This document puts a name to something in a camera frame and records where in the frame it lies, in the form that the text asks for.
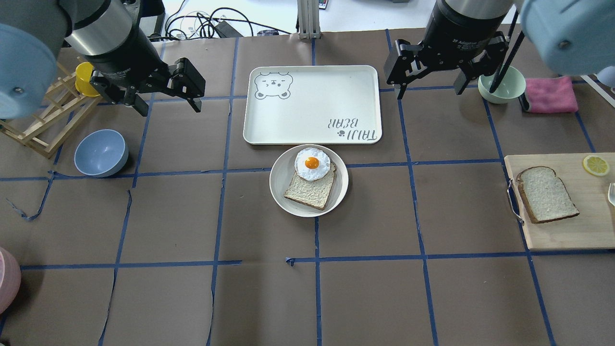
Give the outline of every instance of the yellow lemon slice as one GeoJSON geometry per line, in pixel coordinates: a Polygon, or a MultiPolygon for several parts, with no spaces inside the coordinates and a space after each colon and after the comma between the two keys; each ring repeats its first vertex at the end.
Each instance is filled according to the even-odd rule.
{"type": "Polygon", "coordinates": [[[611,170],[609,163],[598,155],[587,155],[583,159],[583,168],[587,173],[603,177],[611,170]]]}

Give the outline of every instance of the white floor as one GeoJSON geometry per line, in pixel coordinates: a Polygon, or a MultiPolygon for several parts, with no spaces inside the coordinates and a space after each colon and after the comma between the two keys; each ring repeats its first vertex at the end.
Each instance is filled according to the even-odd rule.
{"type": "MultiPolygon", "coordinates": [[[[182,0],[164,0],[167,14],[177,11],[182,0]]],[[[361,31],[397,28],[424,28],[427,25],[435,0],[410,0],[404,3],[393,3],[391,0],[329,0],[327,9],[320,10],[321,31],[361,31]]],[[[296,0],[224,0],[204,1],[186,0],[179,15],[187,15],[193,11],[203,11],[210,14],[219,7],[232,7],[245,14],[252,22],[273,26],[294,33],[297,20],[296,0]]],[[[514,9],[504,19],[510,23],[514,9]]],[[[229,10],[221,10],[216,17],[225,15],[227,18],[242,17],[229,10]]],[[[250,29],[245,23],[233,23],[233,27],[244,36],[250,35],[250,29]]],[[[178,20],[172,28],[181,28],[189,33],[189,27],[198,26],[193,18],[181,22],[178,20]]],[[[256,32],[264,28],[254,27],[256,32]]]]}

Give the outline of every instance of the bear drawing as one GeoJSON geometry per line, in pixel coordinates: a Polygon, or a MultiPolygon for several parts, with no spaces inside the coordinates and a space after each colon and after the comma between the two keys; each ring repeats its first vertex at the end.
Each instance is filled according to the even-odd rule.
{"type": "Polygon", "coordinates": [[[290,84],[293,82],[293,76],[288,73],[265,73],[259,74],[255,79],[256,98],[259,100],[267,96],[278,96],[285,100],[290,96],[290,84]]]}

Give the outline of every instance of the yellow cup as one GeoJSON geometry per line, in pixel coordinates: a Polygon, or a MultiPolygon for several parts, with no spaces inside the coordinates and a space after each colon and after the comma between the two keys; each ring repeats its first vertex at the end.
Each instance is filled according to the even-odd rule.
{"type": "Polygon", "coordinates": [[[77,78],[75,79],[75,88],[77,91],[84,94],[88,97],[96,97],[100,95],[96,89],[90,84],[90,77],[92,75],[92,70],[94,66],[92,66],[89,62],[82,62],[77,66],[75,70],[75,74],[77,78]]]}

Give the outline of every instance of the toast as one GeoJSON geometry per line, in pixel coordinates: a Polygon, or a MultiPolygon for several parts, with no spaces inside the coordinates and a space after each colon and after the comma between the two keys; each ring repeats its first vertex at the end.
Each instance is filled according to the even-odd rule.
{"type": "Polygon", "coordinates": [[[516,178],[519,195],[532,223],[545,223],[579,215],[564,182],[552,168],[536,166],[516,178]]]}
{"type": "Polygon", "coordinates": [[[331,163],[331,168],[327,174],[313,182],[308,182],[295,172],[290,181],[290,186],[288,186],[284,193],[284,198],[320,211],[325,210],[333,182],[335,181],[335,171],[337,171],[337,167],[334,163],[331,163]]]}

